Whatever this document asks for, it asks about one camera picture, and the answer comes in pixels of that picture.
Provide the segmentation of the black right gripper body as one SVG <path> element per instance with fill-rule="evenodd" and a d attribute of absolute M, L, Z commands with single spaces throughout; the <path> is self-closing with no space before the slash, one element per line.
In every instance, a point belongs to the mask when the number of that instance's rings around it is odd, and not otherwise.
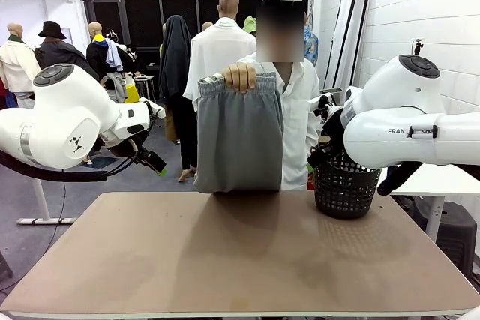
<path fill-rule="evenodd" d="M 344 148 L 344 126 L 341 123 L 343 110 L 343 107 L 323 107 L 319 111 L 322 119 L 321 145 Z"/>

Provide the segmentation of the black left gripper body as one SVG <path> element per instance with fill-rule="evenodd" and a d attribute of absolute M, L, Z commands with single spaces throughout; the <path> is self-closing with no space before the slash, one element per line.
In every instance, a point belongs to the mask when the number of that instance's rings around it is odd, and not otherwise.
<path fill-rule="evenodd" d="M 143 147 L 143 143 L 148 136 L 149 131 L 143 130 L 120 141 L 119 144 L 109 147 L 108 150 L 117 157 L 133 157 L 135 155 L 134 146 L 131 144 L 133 142 L 137 149 L 136 161 L 147 161 L 150 159 L 150 151 Z"/>

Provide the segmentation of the black perforated plastic basket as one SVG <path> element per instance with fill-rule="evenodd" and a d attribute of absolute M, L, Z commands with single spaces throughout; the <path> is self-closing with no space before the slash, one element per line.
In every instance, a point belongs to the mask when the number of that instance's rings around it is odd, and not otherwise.
<path fill-rule="evenodd" d="M 380 169 L 364 167 L 342 151 L 314 171 L 316 208 L 337 219 L 353 220 L 370 210 Z"/>

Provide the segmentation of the grey training pants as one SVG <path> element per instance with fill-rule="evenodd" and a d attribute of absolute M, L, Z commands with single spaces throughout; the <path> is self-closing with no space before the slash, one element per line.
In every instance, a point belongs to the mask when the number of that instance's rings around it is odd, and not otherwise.
<path fill-rule="evenodd" d="M 241 93 L 220 74 L 198 82 L 198 161 L 201 193 L 278 191 L 284 122 L 275 73 L 256 75 Z"/>

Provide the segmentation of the person's right hand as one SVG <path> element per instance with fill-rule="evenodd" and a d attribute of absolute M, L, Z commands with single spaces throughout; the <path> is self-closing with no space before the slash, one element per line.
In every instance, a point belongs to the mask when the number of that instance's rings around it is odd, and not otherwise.
<path fill-rule="evenodd" d="M 255 68 L 245 63 L 232 64 L 221 73 L 226 86 L 240 91 L 242 94 L 256 87 L 256 74 Z"/>

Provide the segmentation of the person in white shirt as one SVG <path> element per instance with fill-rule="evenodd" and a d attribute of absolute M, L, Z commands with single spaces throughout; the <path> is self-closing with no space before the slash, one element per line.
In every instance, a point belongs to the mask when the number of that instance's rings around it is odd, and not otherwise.
<path fill-rule="evenodd" d="M 305 56 L 302 1 L 261 1 L 257 11 L 256 52 L 236 63 L 256 74 L 274 73 L 283 113 L 282 190 L 306 190 L 307 158 L 317 145 L 320 123 L 309 100 L 320 95 L 315 67 Z"/>

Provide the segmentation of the small white work table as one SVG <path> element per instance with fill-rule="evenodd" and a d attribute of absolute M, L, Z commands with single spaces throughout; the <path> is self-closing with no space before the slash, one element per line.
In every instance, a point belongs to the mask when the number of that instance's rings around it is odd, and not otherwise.
<path fill-rule="evenodd" d="M 136 86 L 137 91 L 139 93 L 139 98 L 145 97 L 150 101 L 155 102 L 154 100 L 152 100 L 151 92 L 150 92 L 153 85 L 152 83 L 153 77 L 152 76 L 136 76 L 133 78 L 133 80 L 134 80 L 134 85 Z"/>

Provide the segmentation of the man in blue floral shirt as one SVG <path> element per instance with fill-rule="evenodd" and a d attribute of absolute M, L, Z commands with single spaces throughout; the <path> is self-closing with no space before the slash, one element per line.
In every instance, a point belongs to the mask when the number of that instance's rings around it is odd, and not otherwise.
<path fill-rule="evenodd" d="M 313 66 L 318 62 L 318 37 L 313 33 L 309 26 L 304 27 L 304 56 Z"/>

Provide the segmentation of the black framed white panel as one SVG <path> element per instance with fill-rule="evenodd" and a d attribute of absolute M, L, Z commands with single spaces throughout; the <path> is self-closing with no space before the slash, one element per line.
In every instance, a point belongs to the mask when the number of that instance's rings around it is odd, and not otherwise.
<path fill-rule="evenodd" d="M 369 0 L 351 0 L 341 47 L 337 80 L 343 90 L 353 84 Z"/>
<path fill-rule="evenodd" d="M 337 18 L 334 26 L 334 33 L 331 39 L 331 48 L 325 73 L 323 88 L 337 88 L 335 85 L 340 69 L 342 53 L 350 27 L 353 9 L 356 0 L 340 0 Z"/>

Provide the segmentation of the white table with T-foot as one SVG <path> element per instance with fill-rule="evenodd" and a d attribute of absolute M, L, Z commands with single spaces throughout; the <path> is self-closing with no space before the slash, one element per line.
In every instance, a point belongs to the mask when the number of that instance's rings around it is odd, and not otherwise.
<path fill-rule="evenodd" d="M 39 179 L 32 180 L 34 194 L 37 199 L 37 204 L 40 209 L 40 216 L 35 218 L 19 218 L 16 224 L 19 226 L 53 226 L 53 225 L 72 225 L 77 220 L 76 217 L 51 217 L 47 201 L 44 195 L 44 190 Z"/>

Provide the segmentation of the large white side table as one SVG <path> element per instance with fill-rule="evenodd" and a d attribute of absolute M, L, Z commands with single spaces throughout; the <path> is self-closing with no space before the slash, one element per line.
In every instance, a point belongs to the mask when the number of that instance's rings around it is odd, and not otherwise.
<path fill-rule="evenodd" d="M 425 232 L 436 241 L 446 199 L 454 197 L 473 210 L 480 220 L 480 181 L 456 166 L 423 164 L 405 183 L 391 192 L 393 196 L 420 196 L 430 206 Z"/>

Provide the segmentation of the mannequin with cream coat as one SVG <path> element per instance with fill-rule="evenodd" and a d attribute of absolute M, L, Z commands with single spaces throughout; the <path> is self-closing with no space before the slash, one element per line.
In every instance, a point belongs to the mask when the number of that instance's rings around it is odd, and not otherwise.
<path fill-rule="evenodd" d="M 0 79 L 4 87 L 15 96 L 19 108 L 33 109 L 33 80 L 41 68 L 34 50 L 23 42 L 23 27 L 9 23 L 7 30 L 9 37 L 0 46 Z"/>

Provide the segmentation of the black bucket hat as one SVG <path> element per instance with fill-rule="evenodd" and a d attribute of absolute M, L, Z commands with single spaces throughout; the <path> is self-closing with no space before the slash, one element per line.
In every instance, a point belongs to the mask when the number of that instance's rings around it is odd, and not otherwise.
<path fill-rule="evenodd" d="M 57 22 L 45 21 L 43 28 L 38 34 L 39 37 L 52 37 L 60 40 L 64 40 L 67 37 L 62 33 L 61 26 Z"/>

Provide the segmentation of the black plastic stool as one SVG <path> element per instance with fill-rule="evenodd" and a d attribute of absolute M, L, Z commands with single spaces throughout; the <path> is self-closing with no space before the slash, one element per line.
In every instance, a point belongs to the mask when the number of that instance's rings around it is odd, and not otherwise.
<path fill-rule="evenodd" d="M 477 223 L 462 205 L 444 203 L 436 245 L 468 280 L 472 278 L 476 233 Z"/>

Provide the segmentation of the black metal stand foot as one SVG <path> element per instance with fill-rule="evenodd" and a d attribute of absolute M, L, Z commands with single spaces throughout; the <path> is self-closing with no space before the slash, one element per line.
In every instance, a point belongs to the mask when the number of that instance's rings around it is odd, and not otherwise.
<path fill-rule="evenodd" d="M 3 253 L 0 250 L 0 276 L 6 274 L 8 278 L 12 278 L 14 273 L 8 264 L 6 258 L 4 257 Z"/>

